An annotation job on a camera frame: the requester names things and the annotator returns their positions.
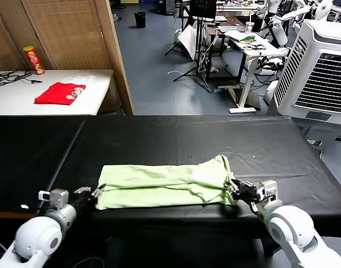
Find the gray floor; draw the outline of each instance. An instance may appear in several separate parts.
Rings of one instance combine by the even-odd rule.
[[[167,72],[186,72],[195,63],[175,52],[164,57],[173,46],[174,32],[181,27],[181,20],[174,21],[172,16],[156,14],[152,9],[153,4],[134,4],[127,5],[125,9],[113,10],[122,18],[116,28],[135,114],[230,115],[229,108],[235,107],[235,104],[228,93],[210,94],[202,87],[201,81],[194,78],[172,82],[179,74]],[[137,11],[146,12],[146,28],[135,28],[134,12]],[[290,30],[289,46],[292,46],[295,38],[296,34]],[[222,58],[214,57],[214,66],[224,70],[225,65],[229,64],[229,69],[235,73],[240,59],[241,53],[227,52]],[[254,83],[253,88],[260,85],[258,81]],[[266,88],[261,87],[256,91],[264,95]],[[261,111],[255,115],[266,113],[267,105],[263,98],[261,107]],[[334,142],[327,148],[322,159],[341,183],[341,142]]]

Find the green towel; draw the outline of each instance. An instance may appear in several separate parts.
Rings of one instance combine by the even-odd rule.
[[[224,187],[233,173],[224,155],[199,165],[106,165],[98,185],[106,184],[97,209],[161,207],[207,203],[236,204]]]

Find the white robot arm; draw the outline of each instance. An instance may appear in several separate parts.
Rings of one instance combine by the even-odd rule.
[[[75,191],[78,198],[71,204],[66,190],[40,191],[39,199],[48,201],[52,209],[18,229],[15,240],[0,259],[0,268],[42,268],[60,246],[77,215],[94,207],[103,187],[78,189]]]
[[[249,182],[232,180],[234,199],[250,205],[277,242],[292,268],[341,268],[341,257],[329,248],[314,228],[311,217],[302,209],[283,205],[277,196],[277,183],[260,183],[259,188]]]
[[[331,12],[333,0],[322,0],[316,7],[315,20],[327,21],[327,17]]]
[[[276,47],[285,46],[288,42],[285,31],[283,30],[282,23],[284,21],[295,18],[301,14],[308,13],[311,8],[307,6],[304,0],[295,0],[294,3],[299,7],[297,10],[289,12],[282,17],[277,16],[277,10],[281,3],[281,0],[269,0],[268,1],[268,14],[265,17],[266,26],[260,31],[267,28],[275,39],[273,45]]]

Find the pringles can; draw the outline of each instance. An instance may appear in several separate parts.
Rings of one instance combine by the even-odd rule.
[[[33,46],[23,47],[23,51],[25,52],[26,56],[28,57],[35,73],[36,74],[43,74],[45,72],[45,69],[44,69],[44,67],[42,67],[41,61],[37,57],[34,47]]]

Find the black trash can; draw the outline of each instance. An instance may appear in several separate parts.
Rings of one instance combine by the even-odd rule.
[[[146,13],[145,12],[136,12],[135,18],[136,18],[137,28],[146,27]]]

